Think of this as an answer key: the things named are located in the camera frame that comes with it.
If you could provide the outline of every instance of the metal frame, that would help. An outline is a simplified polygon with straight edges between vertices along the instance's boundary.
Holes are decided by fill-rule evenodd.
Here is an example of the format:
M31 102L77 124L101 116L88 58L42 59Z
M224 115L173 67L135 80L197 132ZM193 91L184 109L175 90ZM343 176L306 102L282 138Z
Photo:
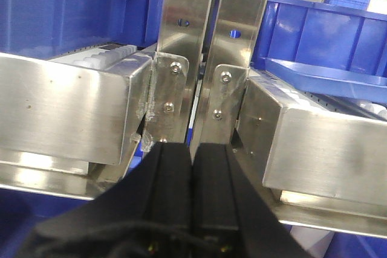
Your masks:
M195 123L193 126L191 155L203 142L202 129L209 114L209 98L215 68L223 63L248 68L258 36L258 27L267 0L220 0L220 7L201 86ZM231 136L213 136L207 142L226 141Z
M212 0L164 0L157 51L185 57L189 70L182 90L180 114L174 114L173 127L170 123L149 125L148 120L146 131L152 140L184 142L186 139L211 6ZM155 92L165 88L163 82L162 79L156 82Z

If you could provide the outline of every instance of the bolt head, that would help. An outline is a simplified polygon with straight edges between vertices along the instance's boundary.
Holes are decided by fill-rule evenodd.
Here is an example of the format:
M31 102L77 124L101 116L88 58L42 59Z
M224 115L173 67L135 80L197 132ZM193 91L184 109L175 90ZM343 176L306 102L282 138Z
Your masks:
M181 71L182 71L182 66L181 66L181 63L179 62L173 62L171 63L171 73L173 75L177 75L177 74L180 74Z
M221 81L222 81L222 83L227 84L227 83L230 83L231 80L232 80L232 75L231 75L231 73L228 72L228 71L222 72L220 76L221 76Z
M175 111L175 105L171 102L167 102L164 104L164 112L165 113L173 113Z
M221 110L217 110L217 109L216 109L216 110L213 111L212 117L213 117L215 120L220 121L220 120L222 120L222 118L223 118L223 113L222 113Z

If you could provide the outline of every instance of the metal plate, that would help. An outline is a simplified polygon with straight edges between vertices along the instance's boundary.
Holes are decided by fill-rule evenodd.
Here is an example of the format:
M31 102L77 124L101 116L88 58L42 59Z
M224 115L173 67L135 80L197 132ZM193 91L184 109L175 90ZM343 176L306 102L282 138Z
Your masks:
M168 140L183 142L186 137L210 5L211 0L164 0L157 50L186 57L189 61L183 103L180 114L175 115L175 130L167 129L172 134L166 135ZM161 126L160 123L158 131L164 130Z
M220 0L191 141L191 154L202 142L213 72L219 64L249 67L267 0Z
M129 95L131 108L143 113L141 93L147 95L150 71L140 72L151 63L138 55L101 72L0 54L0 147L8 150L0 160L18 163L19 152L27 152L67 162L120 163L124 130L130 130ZM135 81L137 75L141 80Z
M201 133L201 142L228 144L241 107L249 69L219 65L210 89L209 110Z
M387 206L387 122L299 102L274 82L249 80L237 129L263 185Z
M178 120L183 107L188 70L185 57L156 53L141 144L144 152L149 152L158 141L183 141L181 132L184 132L186 125L182 126Z

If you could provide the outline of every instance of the stainless steel beam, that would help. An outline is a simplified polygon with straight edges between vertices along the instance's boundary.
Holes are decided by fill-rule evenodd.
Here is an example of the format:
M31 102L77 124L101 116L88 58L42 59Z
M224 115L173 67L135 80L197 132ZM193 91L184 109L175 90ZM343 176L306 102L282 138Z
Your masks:
M209 113L209 96L215 68L220 64L249 67L266 2L267 0L220 0L193 127L190 146L192 155L202 142L202 128ZM206 140L227 143L229 138L230 136L214 136L214 139Z
M387 207L283 192L281 201L257 178L256 160L240 144L234 148L244 173L280 222L349 234L387 238Z
M164 0L157 51L185 57L189 62L187 82L182 93L180 114L174 114L173 128L146 123L146 132L153 140L183 142L186 137L196 88L199 64L212 0ZM155 91L169 90L163 80Z
M137 52L97 71L2 54L0 188L92 199L120 180L140 142L152 63Z
M250 78L237 131L257 179L270 189L387 207L387 122L305 98L264 72Z

